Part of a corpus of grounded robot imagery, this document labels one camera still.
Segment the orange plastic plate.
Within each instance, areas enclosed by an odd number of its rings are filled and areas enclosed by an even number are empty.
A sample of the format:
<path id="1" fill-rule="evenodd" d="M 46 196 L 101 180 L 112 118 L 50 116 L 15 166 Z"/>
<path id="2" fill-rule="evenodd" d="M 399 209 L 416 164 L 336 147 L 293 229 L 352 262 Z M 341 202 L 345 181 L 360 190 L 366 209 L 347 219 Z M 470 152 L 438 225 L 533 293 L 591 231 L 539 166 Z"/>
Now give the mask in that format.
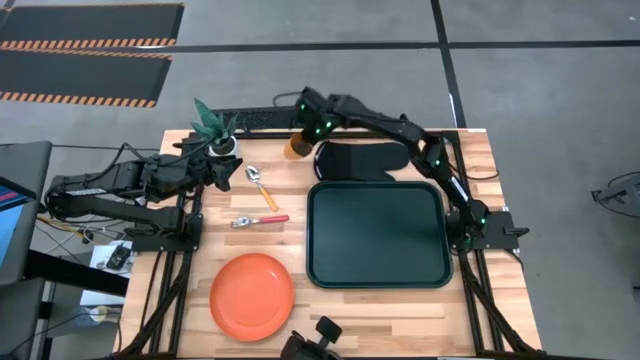
<path id="1" fill-rule="evenodd" d="M 274 257 L 249 253 L 228 261 L 209 294 L 211 316 L 228 337 L 260 341 L 275 334 L 289 318 L 295 288 L 289 272 Z"/>

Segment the black round plate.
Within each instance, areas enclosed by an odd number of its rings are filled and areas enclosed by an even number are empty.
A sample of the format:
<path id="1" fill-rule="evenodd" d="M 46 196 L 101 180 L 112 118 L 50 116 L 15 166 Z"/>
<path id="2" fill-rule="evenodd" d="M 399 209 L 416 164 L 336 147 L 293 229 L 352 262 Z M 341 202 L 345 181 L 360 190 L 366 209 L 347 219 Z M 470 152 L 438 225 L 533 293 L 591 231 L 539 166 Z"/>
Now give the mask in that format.
<path id="1" fill-rule="evenodd" d="M 313 169 L 320 181 L 393 182 L 389 171 L 409 164 L 406 147 L 399 143 L 344 144 L 325 141 L 314 155 Z"/>

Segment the white paper sheet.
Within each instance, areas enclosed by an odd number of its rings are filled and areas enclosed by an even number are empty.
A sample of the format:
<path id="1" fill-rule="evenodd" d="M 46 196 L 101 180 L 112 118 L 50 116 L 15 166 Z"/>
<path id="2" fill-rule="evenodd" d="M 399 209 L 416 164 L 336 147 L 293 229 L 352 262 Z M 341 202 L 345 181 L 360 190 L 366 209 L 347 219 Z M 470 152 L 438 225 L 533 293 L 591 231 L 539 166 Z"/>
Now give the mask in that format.
<path id="1" fill-rule="evenodd" d="M 124 264 L 116 269 L 107 266 L 112 255 L 122 253 Z M 94 307 L 99 305 L 120 306 L 125 302 L 128 280 L 131 277 L 135 255 L 129 241 L 114 241 L 108 245 L 96 245 L 91 253 L 86 253 L 90 273 L 87 285 L 82 289 L 79 305 Z"/>

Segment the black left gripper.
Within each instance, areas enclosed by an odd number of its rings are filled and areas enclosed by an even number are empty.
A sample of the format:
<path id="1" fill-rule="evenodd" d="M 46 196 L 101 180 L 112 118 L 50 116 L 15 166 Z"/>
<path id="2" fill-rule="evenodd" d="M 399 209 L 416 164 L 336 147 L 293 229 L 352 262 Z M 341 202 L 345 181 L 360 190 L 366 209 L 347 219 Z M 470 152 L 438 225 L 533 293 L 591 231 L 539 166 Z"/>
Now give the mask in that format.
<path id="1" fill-rule="evenodd" d="M 191 157 L 191 186 L 214 185 L 222 192 L 231 189 L 229 176 L 242 165 L 243 159 L 235 156 L 212 158 L 208 156 Z"/>

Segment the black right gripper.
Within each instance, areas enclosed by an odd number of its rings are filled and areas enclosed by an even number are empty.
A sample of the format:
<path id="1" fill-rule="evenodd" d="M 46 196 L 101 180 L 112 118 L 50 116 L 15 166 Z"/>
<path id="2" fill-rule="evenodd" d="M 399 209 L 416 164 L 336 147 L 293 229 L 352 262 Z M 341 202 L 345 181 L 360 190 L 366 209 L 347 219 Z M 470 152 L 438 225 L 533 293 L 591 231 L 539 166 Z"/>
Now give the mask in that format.
<path id="1" fill-rule="evenodd" d="M 294 135 L 302 138 L 304 150 L 312 150 L 318 138 L 326 138 L 333 130 L 334 122 L 327 113 L 331 103 L 318 91 L 305 87 L 295 103 L 296 121 Z"/>

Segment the spoon with orange handle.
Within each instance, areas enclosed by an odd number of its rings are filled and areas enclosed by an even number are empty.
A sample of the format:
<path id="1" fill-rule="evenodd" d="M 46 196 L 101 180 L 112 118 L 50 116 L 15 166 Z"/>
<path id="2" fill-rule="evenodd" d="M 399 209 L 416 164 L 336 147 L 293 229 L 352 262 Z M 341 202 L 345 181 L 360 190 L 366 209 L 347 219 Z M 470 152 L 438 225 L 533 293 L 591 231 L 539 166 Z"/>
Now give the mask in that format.
<path id="1" fill-rule="evenodd" d="M 266 201 L 267 205 L 269 206 L 270 210 L 272 212 L 278 212 L 279 211 L 278 205 L 276 204 L 274 199 L 271 197 L 269 192 L 266 190 L 266 188 L 261 183 L 261 177 L 260 177 L 259 170 L 257 168 L 255 168 L 254 166 L 247 165 L 245 173 L 246 173 L 246 176 L 247 176 L 248 180 L 251 183 L 253 183 L 253 184 L 255 184 L 257 186 L 259 192 L 263 196 L 263 198 Z"/>

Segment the black hazard-striped floor mat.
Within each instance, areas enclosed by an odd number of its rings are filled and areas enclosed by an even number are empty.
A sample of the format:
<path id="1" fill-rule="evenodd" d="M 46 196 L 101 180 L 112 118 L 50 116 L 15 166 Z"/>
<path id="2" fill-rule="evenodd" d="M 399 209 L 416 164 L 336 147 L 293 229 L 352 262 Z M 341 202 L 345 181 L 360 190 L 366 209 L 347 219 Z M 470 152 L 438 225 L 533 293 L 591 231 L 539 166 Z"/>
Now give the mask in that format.
<path id="1" fill-rule="evenodd" d="M 0 47 L 77 49 L 175 44 L 183 3 L 0 8 Z"/>
<path id="2" fill-rule="evenodd" d="M 163 54 L 0 48 L 0 100 L 153 108 L 171 63 Z"/>

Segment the black aluminium table frame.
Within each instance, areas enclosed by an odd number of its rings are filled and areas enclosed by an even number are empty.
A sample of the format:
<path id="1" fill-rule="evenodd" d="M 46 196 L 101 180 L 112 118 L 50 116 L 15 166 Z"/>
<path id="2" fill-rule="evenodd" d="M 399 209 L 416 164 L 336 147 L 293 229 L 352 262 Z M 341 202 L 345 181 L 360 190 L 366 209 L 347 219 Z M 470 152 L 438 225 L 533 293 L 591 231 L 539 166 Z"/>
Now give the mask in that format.
<path id="1" fill-rule="evenodd" d="M 486 130 L 437 129 L 453 135 L 450 145 L 459 145 L 461 164 L 472 176 L 490 176 L 496 170 Z M 344 357 L 418 357 L 475 355 L 471 316 L 477 314 L 480 345 L 497 349 L 492 341 L 488 316 L 476 300 L 467 301 L 458 260 L 453 259 L 450 282 L 436 289 L 324 289 L 306 274 L 306 203 L 316 183 L 312 161 L 288 161 L 283 149 L 293 131 L 252 130 L 239 141 L 244 163 L 256 166 L 263 183 L 280 207 L 289 215 L 285 223 L 232 229 L 239 216 L 272 214 L 255 185 L 239 169 L 231 178 L 232 190 L 220 192 L 209 187 L 203 195 L 204 234 L 193 255 L 186 289 L 170 305 L 162 327 L 158 327 L 154 350 L 170 350 L 173 330 L 178 330 L 176 355 L 179 358 L 279 357 L 291 331 L 318 339 L 315 325 L 327 316 L 343 333 L 335 346 Z M 295 303 L 287 323 L 274 335 L 256 342 L 227 337 L 214 322 L 209 294 L 215 276 L 230 259 L 245 253 L 264 253 L 281 262 L 295 285 Z M 502 250 L 469 253 L 470 267 L 479 277 L 488 278 L 495 304 L 520 337 L 541 348 L 521 265 Z M 123 306 L 121 327 L 124 347 L 140 330 L 143 306 L 148 300 L 145 320 L 159 303 L 163 285 L 168 287 L 179 272 L 182 255 L 162 255 L 154 272 L 155 253 L 142 253 L 134 263 Z"/>

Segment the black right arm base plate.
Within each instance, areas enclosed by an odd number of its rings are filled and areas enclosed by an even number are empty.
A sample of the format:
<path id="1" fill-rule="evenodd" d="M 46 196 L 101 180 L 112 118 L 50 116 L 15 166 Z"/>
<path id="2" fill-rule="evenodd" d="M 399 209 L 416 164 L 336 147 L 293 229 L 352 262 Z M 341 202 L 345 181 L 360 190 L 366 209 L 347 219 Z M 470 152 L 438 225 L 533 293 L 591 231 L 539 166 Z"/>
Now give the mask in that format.
<path id="1" fill-rule="evenodd" d="M 484 227 L 484 235 L 473 238 L 463 228 L 458 212 L 450 212 L 445 217 L 446 233 L 450 248 L 456 252 L 470 250 L 506 249 L 519 247 L 518 239 L 529 233 L 526 227 L 515 227 L 510 212 L 493 212 Z"/>

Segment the black desk bar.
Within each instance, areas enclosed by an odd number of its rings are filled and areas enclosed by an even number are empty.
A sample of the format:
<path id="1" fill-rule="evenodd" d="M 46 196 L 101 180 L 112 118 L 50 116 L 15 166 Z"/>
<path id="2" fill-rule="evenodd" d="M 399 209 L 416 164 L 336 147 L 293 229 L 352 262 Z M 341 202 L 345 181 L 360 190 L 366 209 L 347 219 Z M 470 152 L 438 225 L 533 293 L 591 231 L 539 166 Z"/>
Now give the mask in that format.
<path id="1" fill-rule="evenodd" d="M 126 277 L 34 250 L 27 254 L 23 276 L 25 279 L 42 278 L 114 296 L 125 296 L 129 285 Z"/>

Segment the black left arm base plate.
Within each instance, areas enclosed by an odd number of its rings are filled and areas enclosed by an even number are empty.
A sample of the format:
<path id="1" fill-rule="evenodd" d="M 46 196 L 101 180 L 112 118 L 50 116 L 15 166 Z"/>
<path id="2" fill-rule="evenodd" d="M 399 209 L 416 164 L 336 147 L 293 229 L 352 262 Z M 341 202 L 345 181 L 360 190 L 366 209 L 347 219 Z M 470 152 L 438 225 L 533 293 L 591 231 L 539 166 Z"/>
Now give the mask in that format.
<path id="1" fill-rule="evenodd" d="M 186 230 L 178 235 L 134 235 L 127 240 L 134 252 L 191 252 L 200 247 L 204 217 L 198 214 L 186 223 Z"/>

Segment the potted plant in white pot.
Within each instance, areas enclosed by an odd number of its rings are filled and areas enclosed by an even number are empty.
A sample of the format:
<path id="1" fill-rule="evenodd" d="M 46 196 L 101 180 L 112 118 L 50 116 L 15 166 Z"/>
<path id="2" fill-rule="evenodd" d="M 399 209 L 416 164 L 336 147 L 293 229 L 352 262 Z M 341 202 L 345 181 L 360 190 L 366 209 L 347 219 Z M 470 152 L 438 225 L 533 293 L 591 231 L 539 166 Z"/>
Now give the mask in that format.
<path id="1" fill-rule="evenodd" d="M 213 157 L 234 156 L 237 153 L 237 116 L 226 120 L 222 113 L 212 112 L 201 100 L 195 98 L 194 105 L 200 119 L 192 122 L 196 134 L 207 144 L 207 152 Z"/>

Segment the orange plastic cup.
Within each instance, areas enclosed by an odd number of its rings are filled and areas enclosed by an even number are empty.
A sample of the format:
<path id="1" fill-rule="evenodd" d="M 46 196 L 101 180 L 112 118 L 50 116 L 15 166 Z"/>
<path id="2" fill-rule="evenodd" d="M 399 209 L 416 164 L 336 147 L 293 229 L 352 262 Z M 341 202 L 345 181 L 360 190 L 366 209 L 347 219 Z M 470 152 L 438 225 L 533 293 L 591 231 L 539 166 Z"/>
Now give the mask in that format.
<path id="1" fill-rule="evenodd" d="M 283 154 L 288 160 L 299 160 L 307 157 L 313 150 L 314 144 L 308 142 L 302 133 L 293 134 L 286 144 Z"/>

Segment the dark green plastic tray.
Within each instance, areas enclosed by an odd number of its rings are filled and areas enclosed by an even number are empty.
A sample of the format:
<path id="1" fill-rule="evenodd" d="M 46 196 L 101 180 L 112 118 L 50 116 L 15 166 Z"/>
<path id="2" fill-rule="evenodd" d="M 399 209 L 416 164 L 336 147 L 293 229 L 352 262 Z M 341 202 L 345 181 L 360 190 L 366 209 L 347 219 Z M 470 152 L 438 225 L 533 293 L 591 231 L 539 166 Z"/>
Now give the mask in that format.
<path id="1" fill-rule="evenodd" d="M 427 182 L 320 182 L 307 197 L 306 273 L 326 289 L 440 288 L 453 275 Z"/>

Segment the dark computer monitor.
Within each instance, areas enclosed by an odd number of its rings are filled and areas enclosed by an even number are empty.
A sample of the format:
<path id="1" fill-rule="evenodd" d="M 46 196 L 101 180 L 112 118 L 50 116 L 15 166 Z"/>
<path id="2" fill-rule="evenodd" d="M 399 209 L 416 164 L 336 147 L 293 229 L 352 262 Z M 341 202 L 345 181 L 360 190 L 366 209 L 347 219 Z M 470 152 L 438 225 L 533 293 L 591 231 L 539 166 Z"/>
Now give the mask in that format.
<path id="1" fill-rule="evenodd" d="M 51 149 L 49 141 L 0 147 L 0 177 L 35 194 L 29 202 L 0 211 L 0 286 L 23 278 Z"/>

